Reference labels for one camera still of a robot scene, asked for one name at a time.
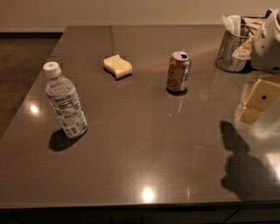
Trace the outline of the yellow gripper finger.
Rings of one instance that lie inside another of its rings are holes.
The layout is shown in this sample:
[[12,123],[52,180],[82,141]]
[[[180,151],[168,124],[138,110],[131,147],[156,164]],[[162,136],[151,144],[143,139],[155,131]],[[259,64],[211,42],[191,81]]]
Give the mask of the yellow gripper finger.
[[280,77],[265,74],[256,81],[248,81],[241,94],[235,118],[246,124],[255,123],[280,98]]

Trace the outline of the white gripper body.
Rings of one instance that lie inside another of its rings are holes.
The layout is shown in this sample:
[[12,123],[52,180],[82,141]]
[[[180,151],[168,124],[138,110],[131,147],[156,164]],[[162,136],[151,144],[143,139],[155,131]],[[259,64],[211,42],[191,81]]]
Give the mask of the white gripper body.
[[273,10],[256,31],[251,66],[265,73],[280,73],[280,10]]

